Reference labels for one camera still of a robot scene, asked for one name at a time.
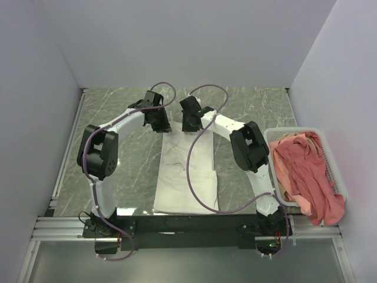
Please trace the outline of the white Coca-Cola t-shirt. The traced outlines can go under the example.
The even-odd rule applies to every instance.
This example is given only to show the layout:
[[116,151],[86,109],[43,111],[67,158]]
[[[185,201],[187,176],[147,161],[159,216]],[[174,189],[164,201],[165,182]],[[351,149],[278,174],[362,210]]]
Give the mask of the white Coca-Cola t-shirt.
[[[210,214],[199,201],[218,210],[217,173],[214,169],[213,133],[205,132],[187,156],[198,133],[185,133],[182,124],[171,122],[163,134],[154,211],[178,214]],[[199,201],[193,196],[189,184]]]

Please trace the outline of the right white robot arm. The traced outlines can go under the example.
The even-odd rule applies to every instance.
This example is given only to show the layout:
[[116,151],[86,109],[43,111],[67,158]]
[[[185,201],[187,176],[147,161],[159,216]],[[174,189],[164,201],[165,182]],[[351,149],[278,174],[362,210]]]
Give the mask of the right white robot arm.
[[[182,131],[199,133],[188,150],[186,161],[187,183],[195,200],[205,209],[221,214],[236,213],[256,203],[259,230],[265,235],[274,234],[285,218],[286,212],[274,194],[269,175],[270,151],[258,125],[253,121],[242,123],[232,120],[211,107],[202,108],[193,96],[181,100],[180,105],[183,113]],[[191,154],[199,138],[208,130],[230,142],[236,164],[246,172],[250,180],[254,198],[238,209],[220,211],[207,206],[196,195],[191,184],[189,172]]]

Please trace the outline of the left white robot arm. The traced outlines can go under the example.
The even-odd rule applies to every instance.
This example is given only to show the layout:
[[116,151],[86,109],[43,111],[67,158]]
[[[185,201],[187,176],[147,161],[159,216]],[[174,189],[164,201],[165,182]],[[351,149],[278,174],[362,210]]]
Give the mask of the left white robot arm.
[[105,237],[113,236],[118,229],[117,221],[112,218],[117,208],[110,176],[117,168],[119,141],[148,124],[156,133],[171,132],[163,102],[161,94],[148,90],[143,99],[129,105],[116,118],[84,129],[77,164],[91,189],[91,213],[101,218],[97,230]]

